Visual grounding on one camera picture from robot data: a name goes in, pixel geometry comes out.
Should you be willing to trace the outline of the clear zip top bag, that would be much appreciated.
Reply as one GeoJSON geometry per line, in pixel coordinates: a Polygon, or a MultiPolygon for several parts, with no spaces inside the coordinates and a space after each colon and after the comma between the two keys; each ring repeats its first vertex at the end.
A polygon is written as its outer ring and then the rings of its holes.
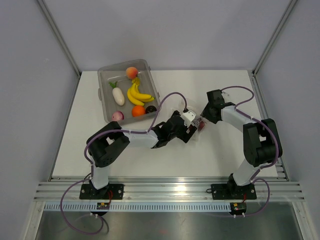
{"type": "Polygon", "coordinates": [[[208,122],[201,116],[201,105],[194,100],[187,98],[187,107],[185,110],[185,101],[182,99],[175,105],[175,110],[179,112],[180,117],[184,121],[186,127],[185,134],[182,140],[187,143],[199,141],[199,138],[206,127],[208,122]]]}

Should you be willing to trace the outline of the dark red toy plum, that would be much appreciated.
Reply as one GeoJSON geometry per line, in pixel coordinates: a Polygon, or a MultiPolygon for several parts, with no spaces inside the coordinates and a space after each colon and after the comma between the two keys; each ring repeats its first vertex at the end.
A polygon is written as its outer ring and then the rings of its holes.
{"type": "Polygon", "coordinates": [[[196,122],[196,125],[197,125],[197,131],[201,132],[203,130],[203,128],[205,127],[206,123],[204,120],[198,119],[196,122]]]}

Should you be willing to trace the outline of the dark round toy fruit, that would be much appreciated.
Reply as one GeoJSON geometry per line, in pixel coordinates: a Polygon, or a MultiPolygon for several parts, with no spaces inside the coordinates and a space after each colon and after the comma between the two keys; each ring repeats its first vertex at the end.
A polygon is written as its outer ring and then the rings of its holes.
{"type": "Polygon", "coordinates": [[[154,105],[149,105],[145,108],[145,113],[149,114],[149,113],[154,113],[157,111],[157,108],[154,105]]]}

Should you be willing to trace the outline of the orange toy fruit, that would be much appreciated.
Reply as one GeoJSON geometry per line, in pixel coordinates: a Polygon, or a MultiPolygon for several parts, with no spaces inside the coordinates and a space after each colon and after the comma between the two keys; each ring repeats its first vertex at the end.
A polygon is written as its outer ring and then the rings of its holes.
{"type": "Polygon", "coordinates": [[[146,114],[146,110],[143,106],[136,105],[132,108],[131,114],[133,117],[139,117],[146,114]]]}

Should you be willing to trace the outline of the yellow white-dotted toy food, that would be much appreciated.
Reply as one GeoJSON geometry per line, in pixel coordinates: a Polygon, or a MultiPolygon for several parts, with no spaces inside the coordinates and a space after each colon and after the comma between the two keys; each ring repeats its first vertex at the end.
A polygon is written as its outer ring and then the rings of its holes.
{"type": "Polygon", "coordinates": [[[152,102],[155,98],[150,94],[140,93],[139,86],[140,79],[136,77],[132,80],[132,85],[127,90],[127,98],[135,106],[144,106],[145,103],[152,102]]]}

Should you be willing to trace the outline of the purple white-dotted toy food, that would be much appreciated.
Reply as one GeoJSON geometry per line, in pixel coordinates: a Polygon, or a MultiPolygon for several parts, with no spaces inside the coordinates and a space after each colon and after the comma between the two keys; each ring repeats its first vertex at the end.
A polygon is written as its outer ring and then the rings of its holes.
{"type": "Polygon", "coordinates": [[[112,121],[122,121],[124,119],[125,119],[125,116],[121,111],[115,111],[111,116],[112,121]]]}

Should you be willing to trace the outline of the white toy food piece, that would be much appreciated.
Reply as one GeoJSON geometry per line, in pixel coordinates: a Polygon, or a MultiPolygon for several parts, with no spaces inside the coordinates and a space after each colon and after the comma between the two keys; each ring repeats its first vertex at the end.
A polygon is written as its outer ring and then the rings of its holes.
{"type": "Polygon", "coordinates": [[[112,88],[112,96],[117,105],[123,106],[125,104],[125,97],[122,90],[117,86],[117,82],[109,82],[112,88]]]}

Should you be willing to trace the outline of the orange pink toy peach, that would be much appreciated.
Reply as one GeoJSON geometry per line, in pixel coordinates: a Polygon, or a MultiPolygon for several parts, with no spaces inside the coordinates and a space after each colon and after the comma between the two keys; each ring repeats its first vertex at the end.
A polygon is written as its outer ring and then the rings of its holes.
{"type": "Polygon", "coordinates": [[[126,69],[125,73],[130,80],[133,80],[138,77],[139,71],[136,67],[131,66],[126,69]]]}

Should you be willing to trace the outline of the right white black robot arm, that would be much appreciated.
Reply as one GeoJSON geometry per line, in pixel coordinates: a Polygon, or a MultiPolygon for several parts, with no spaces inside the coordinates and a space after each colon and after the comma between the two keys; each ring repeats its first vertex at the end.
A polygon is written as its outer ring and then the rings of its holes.
{"type": "Polygon", "coordinates": [[[226,102],[223,91],[216,89],[208,91],[208,103],[201,116],[213,124],[222,121],[238,129],[242,133],[244,160],[238,170],[232,173],[225,185],[228,195],[239,198],[244,192],[249,192],[254,178],[261,170],[270,168],[283,155],[276,123],[273,119],[258,119],[239,109],[239,106],[251,101],[254,92],[247,87],[251,97],[237,104],[226,102]]]}

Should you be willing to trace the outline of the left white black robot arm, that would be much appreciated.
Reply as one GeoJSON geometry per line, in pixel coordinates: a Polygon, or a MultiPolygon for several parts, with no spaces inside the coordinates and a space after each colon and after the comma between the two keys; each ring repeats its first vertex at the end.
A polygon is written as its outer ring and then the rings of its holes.
{"type": "Polygon", "coordinates": [[[110,165],[127,147],[158,149],[175,138],[187,143],[198,129],[197,117],[192,110],[176,110],[166,122],[144,131],[124,129],[116,121],[108,123],[86,142],[84,157],[90,162],[90,177],[79,198],[110,200],[114,193],[109,183],[110,165]]]}

